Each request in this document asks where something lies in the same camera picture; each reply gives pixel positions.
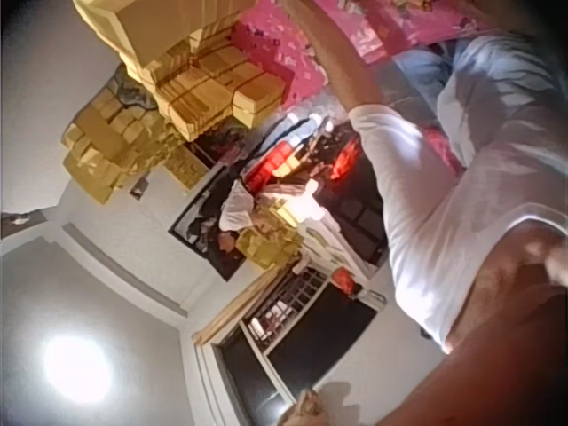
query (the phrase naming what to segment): window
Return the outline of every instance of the window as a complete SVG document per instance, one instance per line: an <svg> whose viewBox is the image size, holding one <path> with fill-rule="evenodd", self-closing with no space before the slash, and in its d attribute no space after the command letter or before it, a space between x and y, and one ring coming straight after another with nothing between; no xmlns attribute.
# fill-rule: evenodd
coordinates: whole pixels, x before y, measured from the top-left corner
<svg viewBox="0 0 568 426"><path fill-rule="evenodd" d="M320 271L284 274L219 345L250 423L274 424L302 390L317 386L376 314Z"/></svg>

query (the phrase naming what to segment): black frame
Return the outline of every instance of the black frame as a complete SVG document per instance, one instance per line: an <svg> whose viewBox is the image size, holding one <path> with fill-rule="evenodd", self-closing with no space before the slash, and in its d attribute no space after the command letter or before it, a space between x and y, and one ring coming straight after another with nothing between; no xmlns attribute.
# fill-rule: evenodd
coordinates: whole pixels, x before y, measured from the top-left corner
<svg viewBox="0 0 568 426"><path fill-rule="evenodd" d="M178 226L184 221L184 219L186 219L187 215L190 213L190 211L194 208L196 208L197 204L199 204L200 202L207 200L207 198L204 198L204 195L211 189L211 187L216 184L220 178L222 178L224 176L225 173L228 172L228 168L223 167L220 171L218 171L210 180L209 182L199 191L199 193L195 196L195 198L193 198L193 200L189 203L189 205L184 209L183 213L177 218L177 220L174 222L174 224L171 226L171 228L168 230L168 233L170 235L172 235L176 240L178 240L179 242L181 242L182 244L184 244L186 247L190 248L196 255L198 255L199 257L207 260L209 262L209 264L211 264L211 266L213 266L213 268L215 268L215 270L217 271L217 273L225 280L228 281L232 278L232 276L241 268L242 264L244 264L246 257L244 255L240 255L240 262L238 263L238 266L235 268L230 268L230 270L228 271L220 271L219 268L213 263L211 262L211 258L209 257L208 253L203 253L201 250L199 250L196 247L195 243L191 243L190 241L187 240L187 238L184 235L181 235L179 233L179 230L176 229L178 228ZM193 223L195 221L195 219L199 216L199 210L197 210L195 217L193 218L192 222Z"/></svg>

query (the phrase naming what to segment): clutter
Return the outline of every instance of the clutter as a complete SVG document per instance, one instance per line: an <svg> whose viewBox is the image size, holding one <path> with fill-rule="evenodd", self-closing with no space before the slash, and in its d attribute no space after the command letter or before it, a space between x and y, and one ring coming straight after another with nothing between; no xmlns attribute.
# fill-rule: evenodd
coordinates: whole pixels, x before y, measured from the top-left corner
<svg viewBox="0 0 568 426"><path fill-rule="evenodd" d="M111 79L77 114L61 140L69 150L64 161L67 171L102 204L113 191L124 186L129 176L152 170L185 143L158 111L138 105L145 104L144 94L129 88L123 95L134 105L125 106L114 95L111 83L118 84L115 78Z"/></svg>

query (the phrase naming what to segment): stacked cardboard boxes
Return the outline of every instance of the stacked cardboard boxes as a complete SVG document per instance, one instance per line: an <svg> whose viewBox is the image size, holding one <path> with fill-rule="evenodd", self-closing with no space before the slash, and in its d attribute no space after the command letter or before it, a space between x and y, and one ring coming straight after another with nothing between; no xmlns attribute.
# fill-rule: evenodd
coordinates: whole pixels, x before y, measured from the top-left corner
<svg viewBox="0 0 568 426"><path fill-rule="evenodd" d="M233 26L239 21L239 13L227 16L211 25L207 25L187 37L191 53L198 54L203 51L213 51L219 45L229 40Z"/></svg>
<svg viewBox="0 0 568 426"><path fill-rule="evenodd" d="M65 166L101 203L128 176L164 162L192 187L207 168L180 146L230 115L256 127L280 105L284 83L249 63L230 41L232 27L256 0L74 3L158 105L158 111L125 107L111 80L67 129Z"/></svg>
<svg viewBox="0 0 568 426"><path fill-rule="evenodd" d="M269 117L282 101L285 83L247 62L217 77L233 94L233 116L249 128Z"/></svg>
<svg viewBox="0 0 568 426"><path fill-rule="evenodd" d="M106 86L65 131L64 165L95 200L104 204L128 176L151 170L185 141L158 111L125 107Z"/></svg>
<svg viewBox="0 0 568 426"><path fill-rule="evenodd" d="M222 29L226 20L229 28L238 14L253 7L256 0L74 0L74 3L102 40L146 67L188 37L202 41ZM196 31L214 24L217 25L214 32L209 31L204 37L196 35Z"/></svg>

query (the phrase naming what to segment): red bag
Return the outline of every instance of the red bag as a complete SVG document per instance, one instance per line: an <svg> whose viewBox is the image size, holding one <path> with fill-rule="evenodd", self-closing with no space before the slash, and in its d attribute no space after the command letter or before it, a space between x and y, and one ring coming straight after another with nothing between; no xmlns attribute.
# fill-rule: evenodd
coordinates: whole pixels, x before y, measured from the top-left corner
<svg viewBox="0 0 568 426"><path fill-rule="evenodd" d="M331 279L347 296L353 293L355 280L346 268L341 267L336 269L335 272L331 274Z"/></svg>

